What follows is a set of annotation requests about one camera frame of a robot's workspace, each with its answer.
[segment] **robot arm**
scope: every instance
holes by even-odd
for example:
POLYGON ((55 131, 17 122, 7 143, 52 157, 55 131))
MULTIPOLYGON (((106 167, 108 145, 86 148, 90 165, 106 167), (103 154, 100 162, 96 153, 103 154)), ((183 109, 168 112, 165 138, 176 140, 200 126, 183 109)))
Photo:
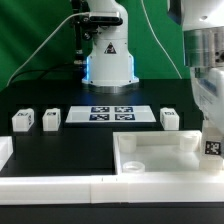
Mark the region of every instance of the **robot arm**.
POLYGON ((221 167, 224 157, 223 9, 223 0, 168 1, 168 15, 183 27, 185 65, 190 68, 194 100, 205 117, 201 142, 205 168, 221 167))
POLYGON ((80 19, 83 38, 93 40, 87 57, 84 87, 119 93, 138 86, 134 60, 128 51, 128 14, 115 0, 87 0, 90 13, 80 19))

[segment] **white block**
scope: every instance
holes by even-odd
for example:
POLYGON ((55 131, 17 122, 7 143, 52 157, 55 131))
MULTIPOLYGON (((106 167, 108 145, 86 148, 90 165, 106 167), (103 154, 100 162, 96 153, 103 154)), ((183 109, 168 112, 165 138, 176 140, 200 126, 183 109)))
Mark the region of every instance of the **white block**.
POLYGON ((13 131, 26 132, 34 123, 33 109, 19 110, 12 118, 13 131))
POLYGON ((0 137, 0 170, 12 155, 13 146, 11 137, 0 137))
POLYGON ((44 131, 58 131, 61 123, 61 111, 60 109, 48 109, 42 118, 44 131))
POLYGON ((166 131, 177 131, 179 130, 180 118, 176 111, 172 108, 160 109, 160 122, 166 131))

